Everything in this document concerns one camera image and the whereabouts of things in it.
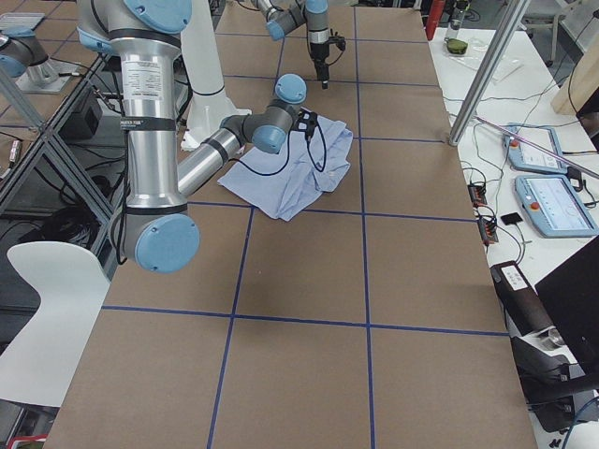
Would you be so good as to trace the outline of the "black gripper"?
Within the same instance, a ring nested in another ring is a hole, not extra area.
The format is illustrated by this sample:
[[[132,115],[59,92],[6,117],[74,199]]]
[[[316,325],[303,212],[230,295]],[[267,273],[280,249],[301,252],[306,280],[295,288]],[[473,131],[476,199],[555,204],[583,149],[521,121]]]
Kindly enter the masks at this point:
[[[345,37],[334,31],[309,31],[307,35],[308,52],[310,59],[314,64],[316,78],[320,80],[323,90],[329,88],[329,67],[336,63],[328,63],[330,47],[336,47],[341,53],[344,53],[346,42]]]
[[[311,140],[318,126],[318,114],[307,109],[301,109],[295,122],[295,130],[301,132],[305,140]]]

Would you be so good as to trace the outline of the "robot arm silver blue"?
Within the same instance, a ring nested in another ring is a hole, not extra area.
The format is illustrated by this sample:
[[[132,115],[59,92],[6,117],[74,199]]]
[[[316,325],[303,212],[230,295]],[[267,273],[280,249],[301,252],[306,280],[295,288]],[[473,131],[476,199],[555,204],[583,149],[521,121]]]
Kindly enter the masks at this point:
[[[119,258],[151,272],[180,270],[200,244],[188,197],[244,145],[278,152],[298,121],[306,84],[285,74],[263,112],[235,108],[205,1],[80,1],[78,32],[84,47],[121,61],[127,175],[111,243]],[[183,160],[177,157],[177,59],[193,89],[192,111],[207,113],[207,136]]]
[[[345,52],[345,37],[329,27],[329,3],[326,0],[292,1],[287,8],[269,0],[254,0],[250,4],[265,18],[270,37],[277,41],[305,27],[307,51],[314,64],[321,88],[329,87],[329,67]]]

